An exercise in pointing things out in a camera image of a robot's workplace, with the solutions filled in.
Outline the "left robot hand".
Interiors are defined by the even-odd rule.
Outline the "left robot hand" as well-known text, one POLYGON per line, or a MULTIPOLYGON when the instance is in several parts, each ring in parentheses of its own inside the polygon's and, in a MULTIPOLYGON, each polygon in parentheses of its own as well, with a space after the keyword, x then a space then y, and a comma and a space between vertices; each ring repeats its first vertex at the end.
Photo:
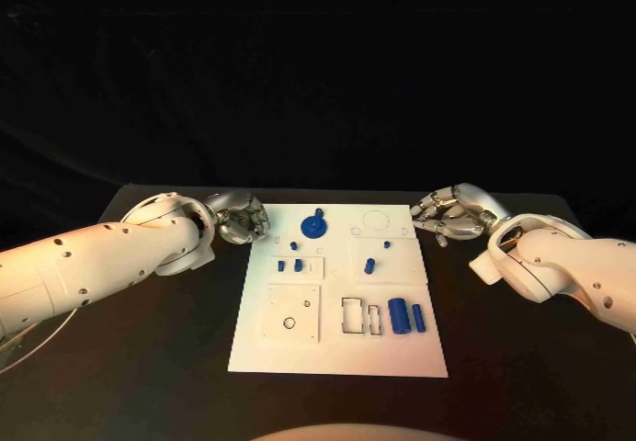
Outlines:
POLYGON ((270 216, 249 190, 228 190, 212 195, 203 203, 216 216, 218 232, 228 243, 242 245, 265 237, 270 216))

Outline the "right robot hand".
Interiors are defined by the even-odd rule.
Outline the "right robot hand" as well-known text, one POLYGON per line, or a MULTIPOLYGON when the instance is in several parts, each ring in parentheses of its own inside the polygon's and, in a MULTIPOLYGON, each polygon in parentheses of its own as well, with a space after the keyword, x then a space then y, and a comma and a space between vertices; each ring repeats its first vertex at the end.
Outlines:
POLYGON ((412 224, 441 247, 490 235, 512 213, 477 186, 461 183, 433 191, 410 208, 412 224))

